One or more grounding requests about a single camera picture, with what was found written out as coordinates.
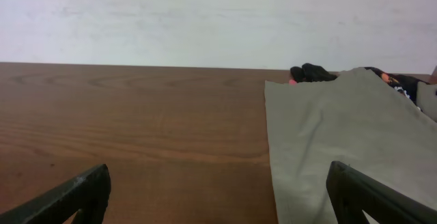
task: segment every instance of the gray cloth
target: gray cloth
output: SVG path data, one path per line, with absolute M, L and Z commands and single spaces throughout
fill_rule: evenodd
M 280 224 L 337 223 L 325 186 L 333 160 L 437 208 L 437 124 L 371 70 L 266 82 L 265 96 Z
M 437 122 L 437 85 L 417 83 L 417 106 Z

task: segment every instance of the black fabric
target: black fabric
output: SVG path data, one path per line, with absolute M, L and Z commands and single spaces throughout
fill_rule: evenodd
M 330 74 L 321 66 L 304 64 L 301 68 L 294 66 L 290 69 L 293 79 L 297 82 L 334 81 L 337 76 Z
M 365 69 L 373 71 L 389 86 L 403 94 L 405 97 L 411 99 L 414 104 L 416 104 L 417 100 L 417 83 L 420 81 L 429 85 L 429 83 L 412 76 L 406 76 L 403 74 L 388 74 L 375 67 L 365 67 Z M 323 69 L 323 67 L 308 63 L 302 65 L 301 68 L 296 66 L 291 68 L 290 73 L 297 83 L 334 81 L 337 78 L 336 75 L 330 74 L 328 71 Z
M 429 85 L 429 83 L 426 81 L 419 80 L 413 76 L 406 76 L 404 74 L 388 74 L 375 67 L 365 67 L 365 69 L 373 71 L 389 86 L 396 89 L 396 91 L 405 95 L 407 98 L 411 99 L 414 104 L 416 104 L 417 100 L 417 83 L 420 81 Z
M 290 74 L 297 83 L 307 81 L 301 67 L 290 68 Z
M 302 65 L 305 78 L 308 82 L 313 81 L 334 81 L 337 76 L 335 74 L 330 74 L 328 71 L 323 69 L 321 66 L 315 66 L 313 64 Z

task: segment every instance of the wrinkled cloth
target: wrinkled cloth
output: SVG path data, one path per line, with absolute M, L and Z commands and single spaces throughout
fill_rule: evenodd
M 437 123 L 371 70 L 266 82 L 265 97 L 279 224 L 337 223 L 325 186 L 333 160 L 437 208 Z
M 365 69 L 373 71 L 387 85 L 391 86 L 405 97 L 411 99 L 415 104 L 417 103 L 417 84 L 423 82 L 429 85 L 429 83 L 412 76 L 388 74 L 375 67 L 365 67 Z M 329 73 L 323 67 L 313 64 L 304 64 L 301 68 L 297 66 L 292 67 L 290 68 L 290 74 L 297 83 L 334 81 L 337 78 L 335 74 Z

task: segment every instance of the black object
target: black object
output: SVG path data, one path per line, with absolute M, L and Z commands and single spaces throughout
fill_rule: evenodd
M 294 66 L 290 68 L 290 74 L 297 83 L 314 81 L 334 81 L 337 76 L 330 74 L 321 66 L 304 64 L 301 68 Z
M 363 210 L 379 223 L 437 223 L 437 212 L 334 161 L 326 180 L 339 224 L 369 223 Z
M 111 193 L 106 165 L 97 165 L 62 185 L 0 215 L 1 224 L 63 223 L 76 211 L 73 224 L 103 222 Z
M 375 67 L 365 67 L 365 69 L 373 71 L 373 73 L 375 73 L 381 79 L 383 79 L 382 76 L 386 74 L 389 77 L 389 81 L 386 83 L 393 88 L 402 87 L 402 89 L 405 90 L 410 96 L 409 98 L 414 104 L 417 104 L 417 84 L 419 82 L 423 82 L 426 85 L 429 85 L 428 82 L 419 80 L 413 76 L 407 76 L 405 74 L 389 74 Z
M 301 67 L 294 66 L 290 68 L 290 74 L 297 83 L 307 81 Z
M 337 78 L 335 74 L 330 74 L 321 66 L 306 63 L 302 65 L 302 69 L 308 82 L 334 81 Z

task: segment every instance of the table surface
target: table surface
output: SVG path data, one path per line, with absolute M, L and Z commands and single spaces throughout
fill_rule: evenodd
M 264 81 L 288 76 L 0 64 L 0 212 L 106 163 L 104 223 L 276 223 Z

